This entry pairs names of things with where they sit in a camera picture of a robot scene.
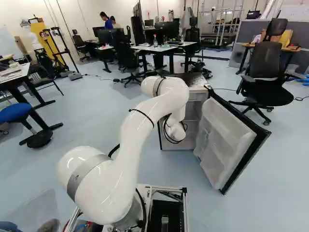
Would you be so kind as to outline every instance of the black cord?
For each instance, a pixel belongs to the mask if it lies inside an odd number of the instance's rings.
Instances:
[[[120,144],[118,144],[116,147],[114,147],[108,154],[108,157],[112,157],[114,152],[120,148]]]
[[[100,81],[112,81],[112,79],[102,79],[101,76],[98,76],[98,75],[92,75],[92,74],[84,74],[82,76],[96,76],[96,77],[99,77],[100,78]]]
[[[303,98],[301,98],[301,97],[296,97],[296,98],[294,98],[294,100],[300,102],[300,101],[304,100],[305,98],[309,98],[309,96],[306,96],[306,97],[303,97]]]
[[[230,90],[230,91],[235,91],[236,92],[236,90],[229,89],[229,88],[213,88],[213,89],[224,89],[224,90]]]
[[[144,115],[144,116],[145,116],[146,118],[148,118],[149,121],[152,123],[153,128],[155,128],[154,122],[153,122],[153,121],[151,120],[151,118],[149,118],[148,115],[146,115],[144,112],[142,112],[142,111],[140,111],[140,110],[138,110],[138,109],[130,109],[129,112],[131,112],[131,111],[137,111],[137,112],[141,113],[142,115]]]
[[[166,120],[164,121],[164,123],[163,123],[163,134],[164,134],[164,137],[166,138],[166,140],[169,141],[171,144],[179,144],[180,142],[183,141],[183,139],[182,139],[182,140],[179,140],[179,141],[174,140],[174,139],[172,139],[172,138],[168,135],[168,133],[167,133],[167,131],[166,131],[166,126],[170,127],[170,126],[167,124],[167,121],[168,121],[168,119],[169,119],[170,116],[171,116],[171,114],[168,115],[167,119],[166,119]]]
[[[137,188],[135,189],[135,191],[137,192],[137,194],[138,194],[138,196],[139,196],[139,198],[140,198],[141,207],[143,208],[143,222],[144,222],[144,226],[143,226],[143,228],[141,229],[141,232],[144,232],[144,231],[145,231],[145,227],[146,227],[146,223],[147,223],[147,221],[146,221],[147,215],[146,215],[145,202],[144,202],[143,198],[141,197],[141,194],[140,194],[140,192],[138,191]]]

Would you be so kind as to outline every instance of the floor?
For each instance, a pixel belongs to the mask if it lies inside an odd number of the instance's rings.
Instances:
[[[175,57],[177,72],[181,72],[183,60]],[[228,61],[207,59],[205,63],[213,72],[210,83],[214,88],[237,88],[240,77],[235,75],[236,68],[227,66]],[[38,113],[50,125],[64,123],[54,131],[48,146],[37,150],[19,146],[18,142],[29,136],[19,124],[0,139],[0,220],[34,232],[51,218],[60,219],[62,225],[70,218],[74,203],[56,179],[58,160],[79,145],[108,153],[119,142],[119,128],[128,109],[147,99],[138,85],[124,89],[109,80],[127,76],[120,74],[117,66],[110,65],[111,74],[102,68],[101,62],[80,65],[83,74],[91,75],[73,82],[58,80],[64,97],[54,87],[40,91],[45,100],[55,99],[56,103]],[[299,83],[285,87],[295,96],[309,95],[309,89]],[[216,92],[228,100],[242,99],[233,91]],[[35,98],[25,96],[31,104],[38,104]],[[211,188],[191,151],[161,151],[156,129],[143,149],[139,183],[188,187],[192,232],[303,232],[309,227],[308,113],[307,99],[267,113],[273,120],[267,127],[272,135],[225,196]],[[263,126],[256,113],[247,116]]]

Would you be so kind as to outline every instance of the robotic arm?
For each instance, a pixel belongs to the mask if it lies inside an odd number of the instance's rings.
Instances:
[[[140,210],[134,196],[142,146],[162,117],[169,137],[185,138],[181,121],[189,100],[189,88],[180,78],[147,77],[143,93],[154,97],[141,102],[126,117],[120,131],[120,150],[114,160],[89,146],[70,150],[57,165],[57,176],[68,195],[93,222],[125,230],[136,224],[132,214]]]

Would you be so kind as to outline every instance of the yellow panel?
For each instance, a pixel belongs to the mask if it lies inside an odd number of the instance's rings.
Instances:
[[[31,23],[31,31],[37,35],[37,37],[39,39],[39,42],[45,48],[49,58],[50,59],[54,59],[53,53],[58,53],[58,51],[56,49],[56,46],[55,46],[52,38],[50,38],[49,34],[47,36],[47,41],[48,41],[48,43],[49,43],[49,45],[50,45],[50,47],[52,48],[53,51],[50,50],[50,48],[47,45],[47,43],[41,38],[40,32],[43,31],[44,29],[46,29],[46,26],[45,26],[45,24],[43,22],[41,22],[41,23]],[[57,57],[60,60],[60,62],[62,64],[64,64],[63,59],[61,58],[61,56],[57,56]]]

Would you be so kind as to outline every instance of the black office chair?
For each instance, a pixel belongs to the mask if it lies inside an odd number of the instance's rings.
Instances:
[[[189,56],[190,56],[190,60],[188,61],[188,64],[196,66],[197,63],[192,61],[192,57],[194,57],[195,53],[201,51],[201,43],[200,43],[200,39],[199,39],[200,32],[199,32],[199,28],[195,27],[197,25],[197,18],[196,17],[190,18],[190,25],[191,25],[191,28],[187,29],[186,32],[185,32],[184,41],[186,41],[186,42],[197,42],[193,46],[190,46],[189,50],[187,50],[187,52],[189,53]]]
[[[271,120],[266,117],[261,109],[271,112],[274,106],[282,106],[291,103],[293,95],[282,87],[286,77],[280,67],[280,54],[282,44],[279,42],[260,42],[255,46],[251,56],[250,66],[246,75],[237,89],[246,100],[243,102],[229,101],[232,104],[244,105],[249,110],[255,110],[265,119],[264,125],[268,126]]]
[[[74,41],[74,46],[76,47],[77,51],[80,53],[84,54],[84,57],[80,58],[80,61],[83,61],[84,59],[89,59],[90,56],[87,56],[86,54],[89,52],[89,49],[86,45],[86,43],[83,41],[80,35],[77,35],[77,30],[73,29],[73,41]]]
[[[40,86],[44,86],[47,84],[52,84],[54,85],[58,91],[62,94],[62,96],[64,96],[64,94],[62,93],[62,91],[60,90],[60,88],[58,87],[58,85],[56,84],[56,82],[54,81],[54,78],[45,67],[43,67],[42,65],[38,65],[38,64],[33,64],[30,65],[29,67],[29,71],[28,71],[28,76],[29,79],[31,81],[31,83],[37,88]]]
[[[129,77],[123,78],[120,81],[126,81],[124,85],[125,87],[128,83],[133,81],[136,81],[137,84],[140,84],[141,81],[137,79],[138,75],[133,74],[140,67],[139,59],[134,54],[134,50],[131,49],[130,43],[126,40],[123,31],[117,30],[113,32],[112,37],[112,44],[116,50],[119,65],[124,67],[124,70],[131,74]]]

